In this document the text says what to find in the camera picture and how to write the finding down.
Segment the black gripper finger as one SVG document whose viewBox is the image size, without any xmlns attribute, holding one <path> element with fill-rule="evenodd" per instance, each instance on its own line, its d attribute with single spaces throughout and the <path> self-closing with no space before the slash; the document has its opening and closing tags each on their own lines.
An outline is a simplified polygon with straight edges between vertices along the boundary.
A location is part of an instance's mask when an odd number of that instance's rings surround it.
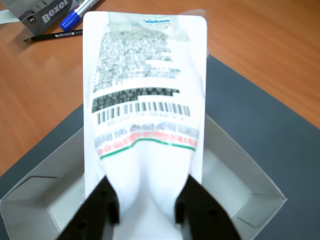
<svg viewBox="0 0 320 240">
<path fill-rule="evenodd" d="M 117 194 L 107 177 L 103 177 L 57 239 L 112 240 L 119 223 Z"/>
<path fill-rule="evenodd" d="M 184 240 L 240 240 L 223 207 L 191 175 L 176 199 L 175 223 Z"/>
</svg>

